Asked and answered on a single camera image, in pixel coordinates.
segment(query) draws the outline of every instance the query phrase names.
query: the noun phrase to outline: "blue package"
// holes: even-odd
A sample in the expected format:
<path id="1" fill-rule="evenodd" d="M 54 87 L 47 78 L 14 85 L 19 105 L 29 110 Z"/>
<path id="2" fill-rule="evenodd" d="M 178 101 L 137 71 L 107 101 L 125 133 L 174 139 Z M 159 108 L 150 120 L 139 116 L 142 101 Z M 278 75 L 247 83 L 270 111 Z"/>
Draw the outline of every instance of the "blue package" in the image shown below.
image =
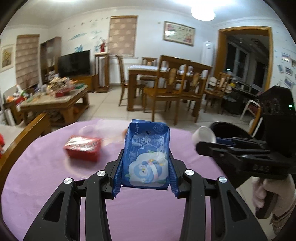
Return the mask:
<path id="1" fill-rule="evenodd" d="M 122 185 L 167 190 L 169 145 L 166 124 L 132 120 L 124 142 Z"/>

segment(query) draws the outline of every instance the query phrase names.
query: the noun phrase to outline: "round table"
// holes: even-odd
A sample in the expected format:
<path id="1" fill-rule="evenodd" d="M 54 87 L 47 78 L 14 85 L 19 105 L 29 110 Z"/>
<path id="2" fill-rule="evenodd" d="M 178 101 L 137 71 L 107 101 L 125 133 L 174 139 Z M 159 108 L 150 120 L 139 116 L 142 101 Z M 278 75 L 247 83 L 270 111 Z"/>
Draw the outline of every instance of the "round table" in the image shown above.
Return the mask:
<path id="1" fill-rule="evenodd" d="M 97 163 L 70 160 L 63 150 L 73 134 L 88 125 L 114 126 L 124 130 L 129 122 L 120 120 L 91 120 L 76 122 L 35 140 L 12 167 L 2 193 L 3 220 L 18 240 L 23 240 L 35 217 L 60 183 L 67 177 L 75 181 L 88 178 L 103 170 L 106 163 L 117 159 L 124 143 L 104 146 Z M 203 177 L 217 179 L 221 169 L 209 157 L 198 155 L 191 133 L 171 128 L 170 150 L 174 158 L 184 161 Z M 85 240 L 84 207 L 81 202 L 81 240 Z M 207 199 L 206 240 L 210 240 L 210 204 Z M 121 188 L 114 200 L 106 200 L 110 233 L 113 241 L 174 241 L 179 240 L 185 199 L 171 192 Z"/>

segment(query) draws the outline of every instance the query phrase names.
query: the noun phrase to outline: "roller blind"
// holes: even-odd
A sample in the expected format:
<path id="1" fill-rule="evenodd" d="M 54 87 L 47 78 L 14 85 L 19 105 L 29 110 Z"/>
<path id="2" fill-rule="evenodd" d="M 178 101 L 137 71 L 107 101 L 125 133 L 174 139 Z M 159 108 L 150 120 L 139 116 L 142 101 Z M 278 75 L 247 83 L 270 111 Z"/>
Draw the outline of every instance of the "roller blind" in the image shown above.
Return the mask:
<path id="1" fill-rule="evenodd" d="M 110 17 L 109 53 L 134 55 L 138 16 Z"/>
<path id="2" fill-rule="evenodd" d="M 15 73 L 17 84 L 22 89 L 39 83 L 38 35 L 18 35 L 15 51 Z"/>

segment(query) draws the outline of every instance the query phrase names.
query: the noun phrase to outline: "bookshelf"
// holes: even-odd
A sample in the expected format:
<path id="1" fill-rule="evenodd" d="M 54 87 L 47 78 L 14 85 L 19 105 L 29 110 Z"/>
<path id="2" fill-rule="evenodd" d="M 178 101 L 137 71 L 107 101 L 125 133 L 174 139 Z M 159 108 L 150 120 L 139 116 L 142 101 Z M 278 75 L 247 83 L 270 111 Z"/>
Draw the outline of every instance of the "bookshelf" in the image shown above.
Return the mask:
<path id="1" fill-rule="evenodd" d="M 58 60 L 61 56 L 61 37 L 54 37 L 40 44 L 40 68 L 42 84 L 48 83 L 48 75 L 55 70 L 57 74 Z"/>

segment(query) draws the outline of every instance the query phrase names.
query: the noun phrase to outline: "cartoon character print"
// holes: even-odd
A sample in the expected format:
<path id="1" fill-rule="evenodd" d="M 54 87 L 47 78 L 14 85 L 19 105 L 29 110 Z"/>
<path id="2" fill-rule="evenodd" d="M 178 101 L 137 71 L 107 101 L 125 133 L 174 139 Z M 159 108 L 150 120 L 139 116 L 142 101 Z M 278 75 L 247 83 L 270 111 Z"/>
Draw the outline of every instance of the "cartoon character print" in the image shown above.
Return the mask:
<path id="1" fill-rule="evenodd" d="M 143 153 L 128 167 L 133 186 L 161 187 L 168 177 L 168 160 L 162 152 Z"/>

